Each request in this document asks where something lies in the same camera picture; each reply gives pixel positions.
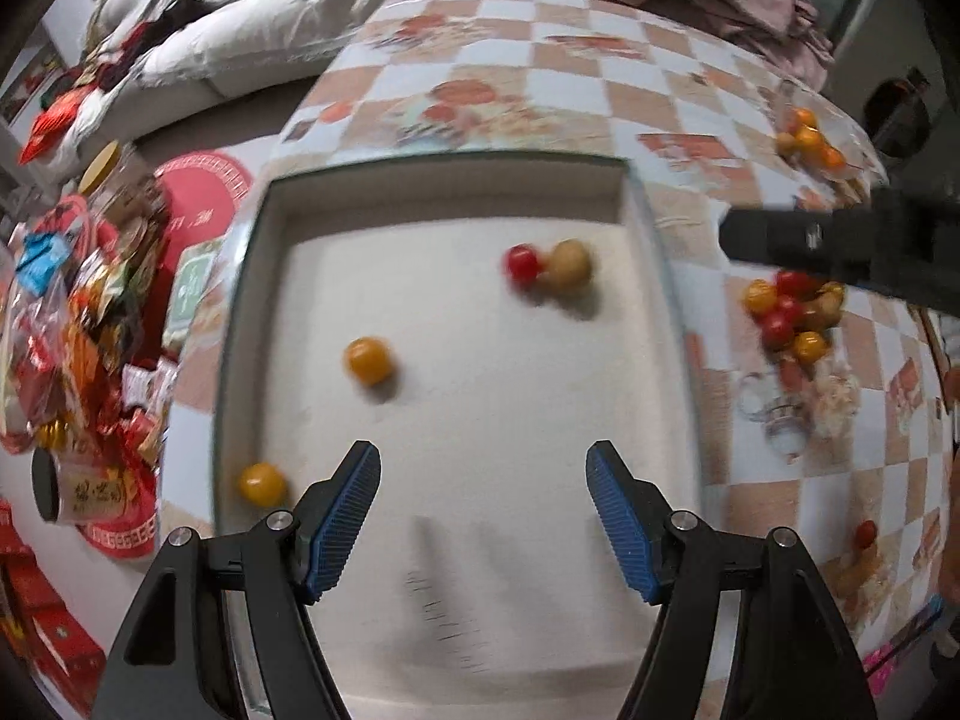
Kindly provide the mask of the yellow cherry tomato cluster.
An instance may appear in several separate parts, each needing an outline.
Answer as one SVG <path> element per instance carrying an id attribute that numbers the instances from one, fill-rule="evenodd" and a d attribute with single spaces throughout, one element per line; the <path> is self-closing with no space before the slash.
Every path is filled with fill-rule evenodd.
<path id="1" fill-rule="evenodd" d="M 830 345 L 822 333 L 807 330 L 794 337 L 791 353 L 800 366 L 811 367 L 828 353 L 828 349 Z"/>
<path id="2" fill-rule="evenodd" d="M 776 309 L 778 304 L 778 290 L 773 283 L 765 280 L 754 280 L 743 290 L 743 309 L 747 310 L 755 320 L 761 320 Z"/>

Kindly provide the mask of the yellow cherry tomato lone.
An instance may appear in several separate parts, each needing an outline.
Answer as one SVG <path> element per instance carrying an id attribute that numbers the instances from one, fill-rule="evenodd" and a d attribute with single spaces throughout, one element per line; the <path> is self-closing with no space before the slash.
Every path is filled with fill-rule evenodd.
<path id="1" fill-rule="evenodd" d="M 377 387 L 395 372 L 391 350 L 381 338 L 361 337 L 348 344 L 343 362 L 350 376 L 363 387 Z"/>

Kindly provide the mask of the red cherry tomato middle cluster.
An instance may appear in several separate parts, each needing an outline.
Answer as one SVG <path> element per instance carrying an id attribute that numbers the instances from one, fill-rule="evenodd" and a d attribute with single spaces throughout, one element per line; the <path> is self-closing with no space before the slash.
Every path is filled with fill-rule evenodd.
<path id="1" fill-rule="evenodd" d="M 779 294 L 776 300 L 776 313 L 789 327 L 797 328 L 804 325 L 805 305 L 791 294 Z"/>

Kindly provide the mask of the red cherry tomato cluster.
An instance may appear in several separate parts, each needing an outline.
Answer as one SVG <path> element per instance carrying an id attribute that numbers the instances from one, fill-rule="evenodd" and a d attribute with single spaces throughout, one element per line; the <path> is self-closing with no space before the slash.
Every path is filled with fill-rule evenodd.
<path id="1" fill-rule="evenodd" d="M 776 313 L 789 327 L 797 328 L 804 325 L 805 305 L 791 294 L 779 294 L 776 300 Z"/>
<path id="2" fill-rule="evenodd" d="M 794 341 L 793 322 L 777 310 L 766 314 L 760 322 L 760 341 L 761 346 L 770 353 L 788 349 Z"/>

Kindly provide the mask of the brown longan in cluster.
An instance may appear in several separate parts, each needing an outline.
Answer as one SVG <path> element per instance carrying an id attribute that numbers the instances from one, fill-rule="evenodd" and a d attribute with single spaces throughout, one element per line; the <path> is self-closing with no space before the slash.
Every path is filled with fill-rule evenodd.
<path id="1" fill-rule="evenodd" d="M 825 330 L 836 327 L 843 316 L 843 298 L 836 291 L 823 291 L 811 302 L 822 312 Z"/>

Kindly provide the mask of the dark olive cherry tomato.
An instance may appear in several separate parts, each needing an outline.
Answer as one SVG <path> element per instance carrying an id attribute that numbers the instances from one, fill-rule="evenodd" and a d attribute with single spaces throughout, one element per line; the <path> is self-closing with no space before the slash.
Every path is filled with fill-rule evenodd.
<path id="1" fill-rule="evenodd" d="M 825 330 L 825 319 L 822 316 L 822 312 L 813 304 L 806 305 L 804 310 L 802 310 L 799 328 L 802 332 L 822 333 L 823 330 Z"/>

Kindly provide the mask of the orange in bowl right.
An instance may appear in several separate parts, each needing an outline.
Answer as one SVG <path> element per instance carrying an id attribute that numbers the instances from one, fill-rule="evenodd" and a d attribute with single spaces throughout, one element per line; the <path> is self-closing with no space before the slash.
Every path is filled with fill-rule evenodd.
<path id="1" fill-rule="evenodd" d="M 848 161 L 838 148 L 825 145 L 820 151 L 820 167 L 825 171 L 843 171 L 848 167 Z"/>

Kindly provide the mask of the orange in bowl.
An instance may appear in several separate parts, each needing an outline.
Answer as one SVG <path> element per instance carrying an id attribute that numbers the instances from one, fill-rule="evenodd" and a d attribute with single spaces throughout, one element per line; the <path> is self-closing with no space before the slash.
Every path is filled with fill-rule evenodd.
<path id="1" fill-rule="evenodd" d="M 825 145 L 820 151 L 820 167 L 825 171 L 843 171 L 848 167 L 848 161 L 838 148 Z"/>
<path id="2" fill-rule="evenodd" d="M 807 166 L 820 166 L 820 151 L 827 144 L 818 128 L 802 127 L 794 130 L 797 157 Z"/>
<path id="3" fill-rule="evenodd" d="M 805 107 L 794 107 L 794 109 L 791 110 L 791 127 L 817 128 L 817 116 L 810 109 L 805 109 Z"/>

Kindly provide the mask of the orange in bowl left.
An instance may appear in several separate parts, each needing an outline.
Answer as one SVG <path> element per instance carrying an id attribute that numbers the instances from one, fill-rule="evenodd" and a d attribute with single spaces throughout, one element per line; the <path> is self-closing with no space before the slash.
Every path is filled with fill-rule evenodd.
<path id="1" fill-rule="evenodd" d="M 802 127 L 794 130 L 797 157 L 807 166 L 820 166 L 820 151 L 827 144 L 818 128 Z"/>

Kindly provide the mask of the red cherry tomato lower cluster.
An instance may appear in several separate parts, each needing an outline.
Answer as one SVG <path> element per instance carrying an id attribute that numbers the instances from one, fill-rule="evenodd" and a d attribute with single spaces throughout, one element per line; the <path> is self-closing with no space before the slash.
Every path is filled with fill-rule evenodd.
<path id="1" fill-rule="evenodd" d="M 793 322 L 777 310 L 766 314 L 760 322 L 760 341 L 761 346 L 770 353 L 788 349 L 794 341 Z"/>

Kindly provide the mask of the brown longan beside bowl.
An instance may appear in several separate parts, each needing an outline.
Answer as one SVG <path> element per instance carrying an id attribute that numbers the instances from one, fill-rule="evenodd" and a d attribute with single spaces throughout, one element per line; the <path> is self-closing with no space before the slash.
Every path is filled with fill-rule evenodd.
<path id="1" fill-rule="evenodd" d="M 797 151 L 796 138 L 789 132 L 779 132 L 775 138 L 776 153 L 783 160 L 790 160 Z"/>

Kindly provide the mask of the clear glass fruit bowl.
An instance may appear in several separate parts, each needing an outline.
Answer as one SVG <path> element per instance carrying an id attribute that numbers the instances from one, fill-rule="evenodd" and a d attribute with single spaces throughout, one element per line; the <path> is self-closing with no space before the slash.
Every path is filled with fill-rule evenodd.
<path id="1" fill-rule="evenodd" d="M 791 101 L 779 101 L 773 109 L 773 148 L 789 166 L 799 167 L 823 182 L 847 182 L 871 188 L 882 174 L 854 138 L 850 127 L 827 114 Z"/>

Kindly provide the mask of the orange in bowl top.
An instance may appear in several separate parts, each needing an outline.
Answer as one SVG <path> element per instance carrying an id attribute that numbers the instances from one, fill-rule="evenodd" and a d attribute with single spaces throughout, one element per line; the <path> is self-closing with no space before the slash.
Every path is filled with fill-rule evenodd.
<path id="1" fill-rule="evenodd" d="M 817 116 L 810 109 L 805 109 L 805 107 L 794 107 L 794 109 L 791 110 L 791 127 L 817 128 Z"/>

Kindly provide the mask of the round black red fan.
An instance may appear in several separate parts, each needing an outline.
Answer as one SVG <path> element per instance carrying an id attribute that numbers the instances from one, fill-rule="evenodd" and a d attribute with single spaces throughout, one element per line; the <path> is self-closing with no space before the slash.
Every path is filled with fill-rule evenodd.
<path id="1" fill-rule="evenodd" d="M 887 78 L 867 98 L 862 126 L 874 148 L 892 161 L 911 160 L 931 136 L 931 114 L 924 103 L 929 80 L 911 67 L 905 78 Z"/>

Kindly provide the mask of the red tomato bottom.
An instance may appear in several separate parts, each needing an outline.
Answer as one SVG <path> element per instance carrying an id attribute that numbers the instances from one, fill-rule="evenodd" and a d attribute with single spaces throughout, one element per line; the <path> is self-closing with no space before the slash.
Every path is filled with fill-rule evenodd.
<path id="1" fill-rule="evenodd" d="M 864 520 L 857 525 L 854 532 L 854 547 L 858 551 L 868 550 L 875 543 L 877 535 L 877 523 L 873 520 Z"/>

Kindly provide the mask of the white shallow box tray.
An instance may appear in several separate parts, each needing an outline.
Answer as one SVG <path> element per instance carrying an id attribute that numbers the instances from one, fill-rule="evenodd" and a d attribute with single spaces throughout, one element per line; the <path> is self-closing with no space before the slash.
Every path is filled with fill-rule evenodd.
<path id="1" fill-rule="evenodd" d="M 293 491 L 359 440 L 382 478 L 338 585 L 309 613 L 358 718 L 612 718 L 656 615 L 623 580 L 584 459 L 615 444 L 672 504 L 700 502 L 680 310 L 622 161 L 449 153 L 277 177 L 247 228 L 215 408 L 215 525 L 236 478 Z M 565 239 L 590 285 L 516 289 L 503 257 Z M 394 375 L 363 387 L 348 344 Z"/>

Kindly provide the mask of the pile of snack packets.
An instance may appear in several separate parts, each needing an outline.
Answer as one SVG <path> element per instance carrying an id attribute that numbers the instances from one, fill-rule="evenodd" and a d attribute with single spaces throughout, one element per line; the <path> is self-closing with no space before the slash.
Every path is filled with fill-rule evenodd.
<path id="1" fill-rule="evenodd" d="M 32 456 L 43 520 L 122 557 L 153 548 L 174 362 L 142 348 L 171 203 L 127 143 L 2 249 L 2 445 Z"/>

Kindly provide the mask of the white grey sofa cushion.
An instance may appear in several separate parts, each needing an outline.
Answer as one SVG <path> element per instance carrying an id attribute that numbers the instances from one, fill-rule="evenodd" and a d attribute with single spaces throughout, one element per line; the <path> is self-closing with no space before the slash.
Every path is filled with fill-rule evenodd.
<path id="1" fill-rule="evenodd" d="M 103 93 L 332 59 L 386 0 L 99 0 L 71 82 Z"/>

